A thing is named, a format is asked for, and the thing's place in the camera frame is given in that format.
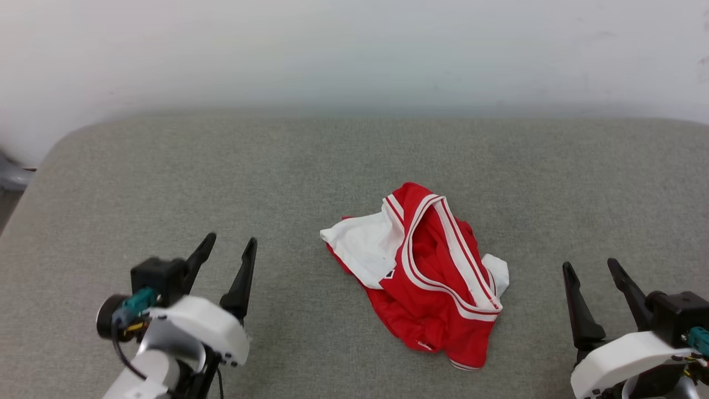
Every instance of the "cable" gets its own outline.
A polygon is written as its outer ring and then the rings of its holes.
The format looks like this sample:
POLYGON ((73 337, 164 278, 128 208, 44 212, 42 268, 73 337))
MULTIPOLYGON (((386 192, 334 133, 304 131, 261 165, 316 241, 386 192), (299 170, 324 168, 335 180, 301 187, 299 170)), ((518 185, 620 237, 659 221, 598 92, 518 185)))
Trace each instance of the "cable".
MULTIPOLYGON (((116 354, 118 355, 118 358, 123 362, 123 365, 130 371, 133 372, 138 378, 141 380, 145 381, 147 380, 147 376, 143 373, 140 372, 137 368, 135 368, 134 365, 130 363, 127 357, 125 357, 125 354, 123 353, 123 350, 121 349, 121 345, 118 343, 118 324, 121 323, 121 319, 116 319, 111 323, 111 341, 113 342, 113 350, 116 351, 116 354)), ((221 389, 221 374, 219 375, 219 388, 221 389)), ((170 396, 174 399, 186 399, 183 395, 178 394, 177 392, 173 391, 172 389, 168 388, 167 393, 170 394, 170 396)))
POLYGON ((221 384, 221 370, 217 367, 217 377, 219 377, 219 399, 224 399, 224 386, 221 384))

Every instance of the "gray fabric surface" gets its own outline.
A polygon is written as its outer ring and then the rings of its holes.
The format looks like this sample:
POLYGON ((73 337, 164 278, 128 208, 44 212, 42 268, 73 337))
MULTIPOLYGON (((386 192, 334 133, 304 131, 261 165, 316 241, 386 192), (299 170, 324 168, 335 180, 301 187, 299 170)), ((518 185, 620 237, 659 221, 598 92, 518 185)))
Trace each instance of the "gray fabric surface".
MULTIPOLYGON (((228 398, 571 398, 561 265, 610 337, 634 331, 605 266, 709 297, 709 127, 678 121, 174 117, 59 143, 0 238, 5 398, 100 398, 121 370, 96 311, 130 267, 218 233, 193 293, 218 300, 259 238, 228 398), (511 285, 488 363, 407 349, 318 238, 411 180, 446 195, 511 285)), ((211 397, 217 395, 213 387, 211 397)))

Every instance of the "wall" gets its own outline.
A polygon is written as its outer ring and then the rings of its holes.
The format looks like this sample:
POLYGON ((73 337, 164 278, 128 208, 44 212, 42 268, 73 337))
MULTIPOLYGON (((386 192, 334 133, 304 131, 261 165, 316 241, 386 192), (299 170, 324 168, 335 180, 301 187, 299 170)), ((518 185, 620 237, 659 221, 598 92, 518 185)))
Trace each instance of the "wall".
POLYGON ((190 109, 709 122, 709 1, 5 0, 0 146, 190 109))

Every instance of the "white trim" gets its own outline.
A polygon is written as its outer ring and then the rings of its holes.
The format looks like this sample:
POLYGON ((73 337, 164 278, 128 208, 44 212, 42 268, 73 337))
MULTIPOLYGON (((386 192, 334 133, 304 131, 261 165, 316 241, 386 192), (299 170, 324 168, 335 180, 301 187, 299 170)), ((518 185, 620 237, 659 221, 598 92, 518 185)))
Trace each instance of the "white trim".
POLYGON ((406 231, 406 229, 403 228, 403 217, 399 218, 398 214, 396 213, 396 210, 393 208, 393 202, 392 205, 390 206, 389 203, 384 199, 384 204, 381 206, 381 210, 384 212, 385 210, 389 213, 390 217, 392 220, 396 220, 396 223, 398 224, 399 227, 401 227, 401 231, 406 231))
POLYGON ((463 281, 465 281, 465 285, 467 285, 468 291, 471 293, 471 295, 473 295, 473 301, 475 302, 475 305, 482 309, 494 310, 495 306, 493 305, 492 301, 485 295, 484 277, 482 276, 482 274, 480 276, 476 276, 475 271, 473 270, 473 265, 468 262, 467 258, 465 257, 465 253, 463 253, 461 242, 463 246, 467 246, 467 243, 465 243, 465 240, 462 235, 456 236, 455 230, 453 229, 453 226, 451 226, 450 219, 448 218, 448 215, 446 214, 443 205, 438 202, 434 204, 433 207, 438 213, 438 217, 441 220, 441 225, 443 225, 445 239, 448 243, 448 251, 450 252, 450 257, 453 260, 453 264, 455 264, 455 267, 458 269, 458 273, 460 273, 461 277, 463 277, 463 281))
POLYGON ((481 320, 481 321, 486 321, 486 322, 492 322, 497 318, 500 310, 494 310, 493 312, 490 312, 489 310, 486 311, 483 309, 479 309, 478 307, 475 307, 473 305, 470 305, 469 303, 465 302, 460 297, 460 295, 458 295, 458 293, 451 290, 445 284, 442 284, 437 281, 426 278, 416 268, 416 266, 413 262, 413 251, 411 249, 411 244, 412 244, 411 241, 413 239, 413 232, 415 231, 418 223, 420 222, 423 212, 434 201, 440 201, 442 198, 443 197, 438 196, 438 195, 427 195, 419 203, 418 208, 416 209, 416 212, 414 213, 414 218, 413 218, 411 227, 409 228, 408 234, 404 237, 404 240, 403 240, 403 245, 402 245, 402 249, 401 249, 402 268, 404 269, 406 277, 408 277, 409 281, 411 281, 417 287, 419 287, 423 290, 427 290, 427 291, 439 291, 441 293, 448 293, 448 295, 452 296, 453 302, 455 303, 455 306, 458 309, 458 313, 460 313, 460 315, 463 318, 470 319, 470 320, 481 320))
POLYGON ((401 204, 398 203, 396 200, 396 197, 394 197, 394 194, 387 195, 386 198, 391 201, 391 206, 396 210, 396 213, 401 217, 401 220, 403 221, 403 208, 401 207, 401 204))
POLYGON ((495 296, 497 296, 497 282, 495 281, 495 276, 493 273, 490 271, 490 269, 485 268, 487 270, 488 275, 490 276, 490 284, 492 284, 492 288, 495 289, 495 296))
MULTIPOLYGON (((443 209, 453 224, 453 229, 455 230, 455 234, 458 237, 460 237, 461 240, 463 240, 463 238, 462 238, 463 233, 460 231, 460 228, 458 228, 458 224, 455 223, 455 218, 450 213, 450 206, 448 205, 448 201, 445 198, 443 199, 443 209)), ((480 279, 482 279, 482 272, 481 272, 482 268, 475 261, 475 257, 473 257, 473 254, 470 252, 470 248, 468 248, 467 245, 463 245, 463 250, 468 255, 468 258, 472 262, 473 267, 477 270, 477 274, 480 276, 480 279)), ((483 288, 483 290, 485 290, 490 295, 490 302, 492 302, 492 304, 495 305, 499 310, 502 310, 502 304, 500 303, 500 300, 491 292, 490 287, 488 287, 485 284, 481 284, 481 287, 483 288)))
POLYGON ((466 366, 462 363, 458 363, 457 361, 453 359, 449 359, 450 363, 453 365, 453 367, 458 368, 459 370, 465 370, 465 371, 477 371, 480 370, 479 367, 471 367, 471 366, 466 366))

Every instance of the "garment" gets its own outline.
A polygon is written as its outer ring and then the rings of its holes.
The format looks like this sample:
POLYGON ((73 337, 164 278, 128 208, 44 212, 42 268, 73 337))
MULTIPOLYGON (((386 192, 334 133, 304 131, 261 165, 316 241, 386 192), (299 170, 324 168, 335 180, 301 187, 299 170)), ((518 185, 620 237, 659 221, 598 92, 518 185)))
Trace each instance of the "garment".
POLYGON ((320 237, 406 346, 444 350, 462 370, 482 367, 507 263, 480 259, 472 228, 423 186, 406 183, 383 202, 381 212, 344 219, 320 237))

